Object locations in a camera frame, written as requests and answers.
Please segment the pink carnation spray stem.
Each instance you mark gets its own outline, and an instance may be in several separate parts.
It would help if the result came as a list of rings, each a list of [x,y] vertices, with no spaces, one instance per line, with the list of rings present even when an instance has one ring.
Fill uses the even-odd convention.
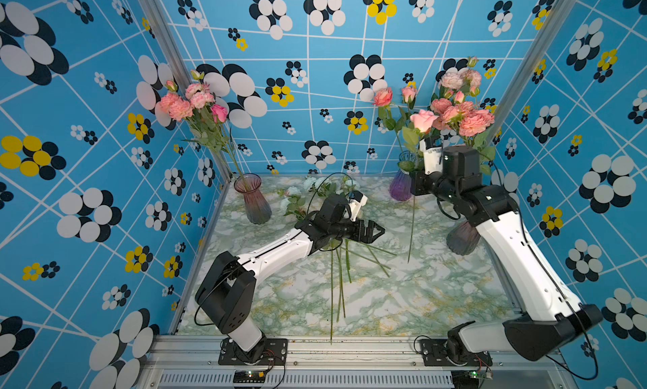
[[[431,102],[431,111],[436,116],[432,127],[438,131],[453,130],[458,135],[463,121],[473,109],[473,103],[465,99],[435,99]]]

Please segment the pink grey ribbed glass vase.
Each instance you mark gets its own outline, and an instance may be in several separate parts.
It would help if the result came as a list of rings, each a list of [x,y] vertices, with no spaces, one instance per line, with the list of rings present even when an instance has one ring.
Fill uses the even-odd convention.
[[[271,219],[272,210],[260,188],[262,179],[254,173],[245,173],[234,181],[234,189],[242,195],[248,220],[260,225]]]

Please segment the coral pink rose stem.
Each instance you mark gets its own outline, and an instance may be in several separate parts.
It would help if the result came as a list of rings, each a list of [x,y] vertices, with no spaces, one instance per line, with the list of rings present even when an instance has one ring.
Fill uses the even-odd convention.
[[[373,105],[377,107],[378,118],[382,123],[382,127],[387,131],[394,132],[396,141],[399,145],[399,150],[401,152],[404,151],[400,132],[406,123],[406,113],[401,107],[394,104],[394,94],[392,89],[380,89],[375,92]]]

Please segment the pale pink bud spray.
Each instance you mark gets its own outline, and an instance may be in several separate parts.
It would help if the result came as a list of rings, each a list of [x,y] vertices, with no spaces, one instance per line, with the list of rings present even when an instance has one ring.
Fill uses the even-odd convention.
[[[478,57],[450,58],[443,62],[436,75],[441,97],[450,99],[457,92],[470,97],[479,96],[482,75],[475,69],[478,62]]]

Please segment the small pink rose stem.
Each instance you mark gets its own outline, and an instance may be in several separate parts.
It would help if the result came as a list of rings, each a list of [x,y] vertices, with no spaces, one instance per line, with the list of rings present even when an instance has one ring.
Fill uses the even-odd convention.
[[[401,89],[402,101],[407,108],[408,114],[414,112],[414,106],[417,99],[418,89],[413,84]]]

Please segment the large pink carnation stem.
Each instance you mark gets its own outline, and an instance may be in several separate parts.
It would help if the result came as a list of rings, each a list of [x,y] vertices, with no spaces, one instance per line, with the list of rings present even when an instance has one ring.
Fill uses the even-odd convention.
[[[172,119],[173,121],[185,122],[188,124],[190,128],[189,121],[187,121],[186,117],[189,117],[192,115],[193,109],[189,101],[185,97],[185,92],[182,94],[182,92],[180,92],[178,84],[171,80],[166,82],[166,89],[168,89],[168,93],[158,103],[156,112],[159,114],[168,115],[170,119]],[[193,143],[197,143],[193,141],[193,139],[194,139],[194,135],[190,139],[190,141]]]

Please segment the peach pink carnation stem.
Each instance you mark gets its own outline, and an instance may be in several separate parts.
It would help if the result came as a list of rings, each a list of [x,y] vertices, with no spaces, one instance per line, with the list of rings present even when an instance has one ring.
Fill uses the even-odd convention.
[[[490,133],[495,124],[495,116],[487,109],[474,110],[468,113],[459,126],[459,135],[466,146],[479,154],[480,170],[490,176],[495,159],[495,147]]]

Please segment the magenta pink rose stem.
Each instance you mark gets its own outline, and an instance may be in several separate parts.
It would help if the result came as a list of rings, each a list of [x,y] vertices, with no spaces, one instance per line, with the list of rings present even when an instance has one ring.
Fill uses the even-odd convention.
[[[236,173],[239,176],[243,176],[244,171],[236,156],[237,146],[234,143],[231,127],[228,125],[228,108],[219,104],[213,104],[210,107],[210,111],[216,127],[213,132],[214,148],[227,153],[234,164],[234,168],[236,168]]]

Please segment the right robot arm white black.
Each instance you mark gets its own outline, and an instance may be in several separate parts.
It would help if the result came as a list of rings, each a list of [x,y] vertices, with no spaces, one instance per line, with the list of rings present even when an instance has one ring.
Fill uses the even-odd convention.
[[[415,171],[413,195],[450,203],[490,246],[521,301],[521,315],[503,322],[464,323],[448,332],[448,357],[463,364],[485,351],[514,351],[536,361],[585,336],[601,323],[562,281],[524,226],[517,202],[501,185],[484,185],[480,154],[471,147],[419,144],[425,168]]]

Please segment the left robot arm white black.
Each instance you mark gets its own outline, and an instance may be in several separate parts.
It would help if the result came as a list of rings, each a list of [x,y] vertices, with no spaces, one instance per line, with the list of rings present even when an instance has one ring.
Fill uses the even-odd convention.
[[[276,354],[268,349],[266,335],[250,316],[261,282],[334,240],[372,244],[384,235],[385,228],[377,222],[360,219],[366,203],[367,197],[360,192],[352,192],[348,198],[330,195],[319,210],[308,213],[285,236],[247,254],[234,256],[225,251],[215,258],[195,293],[195,302],[231,340],[238,360],[256,364]]]

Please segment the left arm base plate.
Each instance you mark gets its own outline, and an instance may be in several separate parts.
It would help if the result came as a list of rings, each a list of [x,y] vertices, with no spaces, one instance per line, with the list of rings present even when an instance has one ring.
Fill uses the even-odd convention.
[[[286,338],[264,337],[251,350],[244,351],[231,338],[226,338],[221,342],[218,364],[226,366],[285,365],[288,344]]]

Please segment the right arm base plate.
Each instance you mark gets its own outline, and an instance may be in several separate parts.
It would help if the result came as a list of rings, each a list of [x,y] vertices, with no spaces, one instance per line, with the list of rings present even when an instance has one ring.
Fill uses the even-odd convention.
[[[421,356],[425,366],[437,367],[492,367],[493,360],[489,353],[459,355],[455,360],[449,354],[445,339],[424,338],[416,339],[414,350]]]

